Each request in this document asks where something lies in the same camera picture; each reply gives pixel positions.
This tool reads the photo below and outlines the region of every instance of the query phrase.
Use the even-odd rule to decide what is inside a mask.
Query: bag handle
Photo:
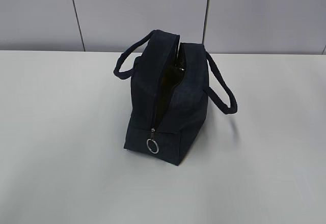
[[[125,62],[126,58],[138,47],[143,45],[145,42],[147,42],[153,35],[155,31],[151,31],[147,36],[145,36],[142,40],[136,42],[134,45],[132,45],[130,48],[128,48],[124,53],[120,55],[117,61],[117,65],[113,71],[114,75],[121,80],[125,80],[133,75],[134,72],[134,66],[127,71],[120,72],[122,64]]]
[[[230,107],[228,107],[216,94],[216,92],[213,91],[211,87],[205,88],[204,92],[210,97],[210,99],[215,103],[215,105],[224,113],[224,114],[234,114],[238,110],[238,105],[236,103],[235,97],[231,90],[228,88],[228,86],[225,84],[222,75],[216,66],[216,63],[214,62],[213,58],[209,55],[208,52],[206,52],[206,58],[208,59],[208,63],[210,66],[211,71],[213,72],[216,79],[219,81],[225,92],[228,94],[230,98]]]

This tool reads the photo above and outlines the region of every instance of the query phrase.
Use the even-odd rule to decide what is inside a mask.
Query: zipper
[[[175,41],[175,43],[174,43],[174,46],[176,47],[176,54],[175,54],[175,61],[177,62],[178,61],[178,55],[179,55],[179,51],[181,51],[182,53],[181,53],[181,59],[180,59],[180,61],[179,61],[179,66],[180,66],[180,68],[179,68],[179,70],[181,70],[182,72],[184,72],[185,71],[185,53],[184,53],[184,48],[183,48],[183,46],[181,46],[182,44],[180,44],[180,49],[182,49],[182,50],[178,50],[178,43],[179,43],[179,36],[176,38],[176,41]],[[157,100],[158,100],[158,97],[159,97],[159,95],[160,95],[160,87],[161,87],[161,80],[162,80],[162,78],[163,78],[163,74],[164,74],[164,71],[166,70],[166,68],[167,68],[167,65],[169,64],[169,62],[168,62],[168,60],[171,58],[171,55],[172,55],[172,53],[170,53],[169,54],[169,57],[168,57],[168,59],[167,59],[167,61],[164,63],[164,67],[163,67],[163,69],[161,70],[161,73],[160,73],[160,77],[159,77],[159,81],[158,81],[158,87],[157,87],[157,92],[156,92],[156,94],[155,94],[155,98],[154,98],[154,110],[153,110],[153,116],[152,116],[152,123],[151,123],[151,136],[150,136],[150,139],[152,140],[152,141],[154,141],[154,133],[155,133],[155,131],[156,131],[156,129],[157,128],[155,128],[155,120],[156,120],[156,114],[157,114]],[[179,84],[181,84],[181,82],[183,81],[183,79],[184,79],[184,77],[185,77],[185,74],[183,75],[183,78],[177,83],[177,84],[175,84],[172,88],[171,88],[171,93],[170,93],[170,95],[169,95],[169,99],[168,99],[168,102],[167,102],[167,106],[166,106],[166,109],[165,109],[165,112],[164,112],[164,114],[168,111],[168,109],[169,109],[169,106],[170,106],[170,103],[171,103],[171,100],[172,100],[172,96],[173,96],[173,93],[174,93],[174,90],[175,90],[175,88],[179,85]]]
[[[180,36],[177,36],[177,38],[174,41],[173,47],[176,48],[176,57],[177,58],[177,54],[178,54],[178,44],[179,44],[179,40],[180,40]],[[156,119],[156,110],[157,110],[157,99],[159,96],[159,92],[160,92],[160,87],[161,87],[161,82],[163,79],[163,74],[164,71],[166,70],[167,66],[168,66],[168,61],[171,59],[171,55],[173,53],[173,50],[171,50],[171,52],[168,55],[167,60],[165,60],[165,63],[163,65],[163,68],[161,70],[161,73],[159,75],[159,79],[158,79],[158,83],[157,83],[157,88],[156,88],[156,94],[154,97],[154,105],[153,105],[153,116],[152,116],[152,122],[151,122],[151,130],[154,129],[155,132],[155,128],[154,128],[154,124],[155,124],[155,119]]]

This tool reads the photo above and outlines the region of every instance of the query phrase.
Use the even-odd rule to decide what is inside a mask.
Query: gray wall
[[[86,51],[123,51],[152,29],[201,42],[207,0],[74,0]],[[321,54],[326,0],[210,0],[217,53]],[[83,50],[72,0],[0,0],[0,50]]]

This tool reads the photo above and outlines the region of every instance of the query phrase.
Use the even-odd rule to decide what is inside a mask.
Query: lunch bag
[[[132,113],[124,148],[179,165],[194,142],[207,114],[208,97],[225,114],[237,103],[203,44],[180,43],[179,35],[154,30],[119,57],[114,74],[131,77]],[[133,67],[120,68],[148,41]],[[208,66],[230,98],[228,107],[209,87]]]

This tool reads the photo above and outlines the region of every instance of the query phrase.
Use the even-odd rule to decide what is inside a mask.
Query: metal ring
[[[148,142],[149,142],[149,141],[152,141],[152,142],[155,144],[155,146],[156,146],[156,151],[155,151],[155,152],[153,152],[153,150],[149,147],[149,145],[148,145]],[[147,148],[148,148],[148,150],[151,151],[151,153],[153,153],[153,154],[157,154],[157,153],[158,153],[159,148],[158,148],[158,145],[157,145],[157,143],[155,142],[155,140],[149,138],[149,139],[147,139],[146,144],[147,144]]]

